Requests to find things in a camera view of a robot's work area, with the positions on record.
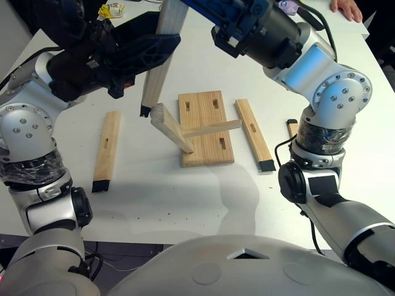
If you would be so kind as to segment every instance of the finger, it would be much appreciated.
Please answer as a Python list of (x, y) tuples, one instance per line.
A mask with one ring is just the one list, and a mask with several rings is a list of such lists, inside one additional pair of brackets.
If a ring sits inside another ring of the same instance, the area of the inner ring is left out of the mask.
[(360, 9), (358, 8), (357, 4), (354, 4), (352, 14), (354, 14), (354, 19), (356, 20), (357, 23), (360, 23), (362, 21), (363, 16), (362, 16), (362, 13), (361, 13)]
[(343, 7), (343, 13), (346, 19), (348, 19), (350, 22), (352, 21), (352, 12), (351, 12), (351, 7), (345, 6)]
[(338, 11), (338, 0), (332, 0), (332, 2), (331, 2), (331, 10), (333, 12)]

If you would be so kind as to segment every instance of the yellow object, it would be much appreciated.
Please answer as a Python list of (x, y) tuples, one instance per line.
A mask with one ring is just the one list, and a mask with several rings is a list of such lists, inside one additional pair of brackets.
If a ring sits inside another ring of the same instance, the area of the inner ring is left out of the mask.
[(99, 15), (105, 19), (122, 17), (125, 6), (120, 3), (103, 4), (99, 9)]

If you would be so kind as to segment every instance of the small wooden piece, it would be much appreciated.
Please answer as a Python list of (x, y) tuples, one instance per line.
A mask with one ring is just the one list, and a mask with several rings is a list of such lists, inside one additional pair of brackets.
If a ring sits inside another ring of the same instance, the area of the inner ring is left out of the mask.
[(265, 139), (260, 131), (255, 116), (247, 99), (236, 100), (236, 107), (243, 121), (244, 130), (254, 150), (256, 159), (262, 171), (275, 171), (274, 161), (267, 148)]
[(297, 134), (297, 129), (299, 128), (299, 125), (297, 124), (296, 119), (288, 119), (286, 121), (286, 126), (288, 127), (290, 137), (293, 137)]
[(179, 148), (186, 153), (193, 152), (193, 144), (189, 139), (184, 138), (181, 126), (172, 117), (164, 104), (159, 103), (151, 110), (151, 124), (172, 140)]
[(115, 153), (117, 151), (117, 140), (121, 113), (113, 111), (106, 113), (104, 127), (101, 133), (100, 147), (94, 170), (92, 193), (109, 190), (109, 184), (114, 169)]
[(201, 126), (200, 128), (183, 129), (183, 136), (186, 138), (200, 136), (202, 134), (218, 133), (241, 127), (241, 120), (236, 119), (227, 122), (215, 123), (213, 125)]
[[(179, 34), (187, 11), (188, 6), (180, 0), (165, 0), (160, 11), (156, 34)], [(151, 108), (158, 103), (172, 57), (171, 55), (161, 66), (147, 72), (140, 116), (147, 117)]]
[[(226, 122), (220, 91), (180, 94), (178, 96), (180, 123), (185, 130)], [(191, 138), (194, 152), (182, 155), (182, 167), (233, 163), (235, 158), (229, 131), (203, 134)]]

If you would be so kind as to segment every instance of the human hand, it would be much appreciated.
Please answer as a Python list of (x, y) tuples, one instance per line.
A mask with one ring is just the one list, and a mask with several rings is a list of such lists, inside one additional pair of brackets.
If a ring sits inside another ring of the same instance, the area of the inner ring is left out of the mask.
[(362, 21), (362, 13), (354, 0), (332, 0), (331, 10), (333, 12), (341, 9), (346, 19), (350, 22), (354, 19), (357, 23)]

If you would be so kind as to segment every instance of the purple object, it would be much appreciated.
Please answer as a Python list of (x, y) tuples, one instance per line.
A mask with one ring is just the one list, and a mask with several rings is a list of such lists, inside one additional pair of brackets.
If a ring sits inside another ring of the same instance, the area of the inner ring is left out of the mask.
[(296, 15), (299, 6), (292, 0), (282, 0), (278, 3), (278, 7), (288, 15)]

